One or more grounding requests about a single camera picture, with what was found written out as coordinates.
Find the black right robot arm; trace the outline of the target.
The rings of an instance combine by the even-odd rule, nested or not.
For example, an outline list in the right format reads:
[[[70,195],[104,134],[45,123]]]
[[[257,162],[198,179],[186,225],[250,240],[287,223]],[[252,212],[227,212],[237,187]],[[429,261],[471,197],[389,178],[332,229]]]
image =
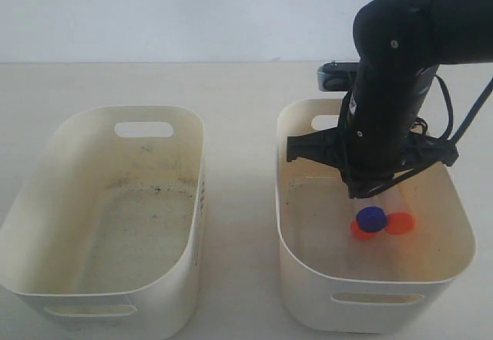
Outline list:
[[[358,62],[317,72],[321,91],[344,92],[337,125],[289,137],[287,161],[337,169],[352,198],[376,196],[436,163],[453,165],[492,88],[438,137],[418,114],[440,66],[492,60],[492,0],[373,0],[357,13],[353,40]]]

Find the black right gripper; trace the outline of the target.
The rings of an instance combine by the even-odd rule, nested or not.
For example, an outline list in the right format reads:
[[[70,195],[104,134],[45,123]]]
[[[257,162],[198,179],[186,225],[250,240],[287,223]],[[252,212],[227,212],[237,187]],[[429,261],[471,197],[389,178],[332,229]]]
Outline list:
[[[287,161],[306,159],[340,172],[350,198],[369,198],[418,175],[436,163],[446,166],[458,158],[458,137],[435,138],[408,132],[395,136],[351,133],[340,123],[334,128],[287,138]]]

